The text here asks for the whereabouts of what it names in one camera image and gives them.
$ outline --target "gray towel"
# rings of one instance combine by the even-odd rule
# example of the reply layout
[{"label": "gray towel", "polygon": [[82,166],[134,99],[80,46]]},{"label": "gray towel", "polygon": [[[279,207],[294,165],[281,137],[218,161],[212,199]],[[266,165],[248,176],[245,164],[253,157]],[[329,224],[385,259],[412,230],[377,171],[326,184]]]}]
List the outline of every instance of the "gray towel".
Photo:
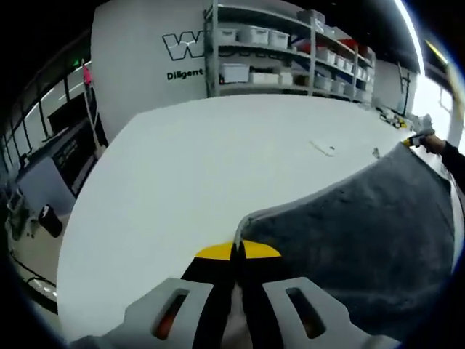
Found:
[{"label": "gray towel", "polygon": [[450,275],[450,183],[401,144],[330,188],[251,217],[244,238],[277,249],[370,334],[403,340]]}]

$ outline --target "cable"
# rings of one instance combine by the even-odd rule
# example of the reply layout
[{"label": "cable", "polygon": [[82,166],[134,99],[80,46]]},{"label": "cable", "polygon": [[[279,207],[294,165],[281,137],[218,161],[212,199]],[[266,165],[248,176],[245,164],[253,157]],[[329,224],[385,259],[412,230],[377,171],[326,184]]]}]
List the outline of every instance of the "cable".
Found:
[{"label": "cable", "polygon": [[10,249],[9,254],[12,256],[13,260],[14,260],[17,264],[19,264],[22,268],[26,269],[29,273],[35,275],[37,279],[40,279],[40,280],[42,280],[43,282],[47,282],[49,285],[52,285],[54,288],[57,288],[57,285],[55,285],[53,282],[51,282],[50,280],[44,278],[42,275],[36,273],[34,270],[32,270],[32,269],[26,267],[24,264],[22,264],[22,263],[15,257],[15,254],[13,253],[13,250]]}]

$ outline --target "ceiling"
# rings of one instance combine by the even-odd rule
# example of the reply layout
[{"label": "ceiling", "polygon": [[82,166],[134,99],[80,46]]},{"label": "ceiling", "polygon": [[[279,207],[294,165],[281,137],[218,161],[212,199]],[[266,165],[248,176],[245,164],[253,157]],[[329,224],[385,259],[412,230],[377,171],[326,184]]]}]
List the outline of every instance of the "ceiling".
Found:
[{"label": "ceiling", "polygon": [[[9,4],[9,19],[2,21],[0,31],[4,53],[1,57],[4,70],[0,117],[8,114],[24,86],[50,58],[92,26],[95,7],[106,1],[83,0],[73,4],[58,0],[15,0]],[[325,13],[329,24],[337,25],[361,44],[370,46],[378,58],[418,70],[410,34],[393,4],[394,0],[289,2]],[[454,4],[450,0],[434,4],[425,4],[422,0],[404,2],[415,17],[419,36],[430,37],[431,32],[436,33],[456,60],[465,63],[460,11],[457,9],[459,3]],[[423,52],[429,64],[442,67],[426,45],[423,45]]]}]

